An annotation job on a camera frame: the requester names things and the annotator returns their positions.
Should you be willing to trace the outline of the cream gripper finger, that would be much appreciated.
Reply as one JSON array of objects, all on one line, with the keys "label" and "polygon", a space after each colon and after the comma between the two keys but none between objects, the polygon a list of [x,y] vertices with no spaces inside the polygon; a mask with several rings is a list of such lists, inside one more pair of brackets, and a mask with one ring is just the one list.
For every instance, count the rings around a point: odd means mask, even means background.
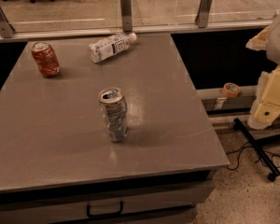
[{"label": "cream gripper finger", "polygon": [[248,126],[263,130],[271,126],[280,115],[280,65],[271,73],[262,72],[256,88]]},{"label": "cream gripper finger", "polygon": [[257,35],[249,39],[245,46],[255,51],[266,50],[269,30],[269,26],[265,27]]}]

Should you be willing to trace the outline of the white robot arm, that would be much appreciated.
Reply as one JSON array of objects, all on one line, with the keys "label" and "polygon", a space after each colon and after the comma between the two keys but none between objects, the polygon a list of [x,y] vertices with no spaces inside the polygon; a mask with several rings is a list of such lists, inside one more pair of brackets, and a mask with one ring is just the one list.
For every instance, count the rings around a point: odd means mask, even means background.
[{"label": "white robot arm", "polygon": [[277,64],[271,73],[261,72],[247,121],[250,128],[263,130],[280,115],[280,9],[275,11],[273,22],[245,46],[255,51],[265,50],[267,59]]}]

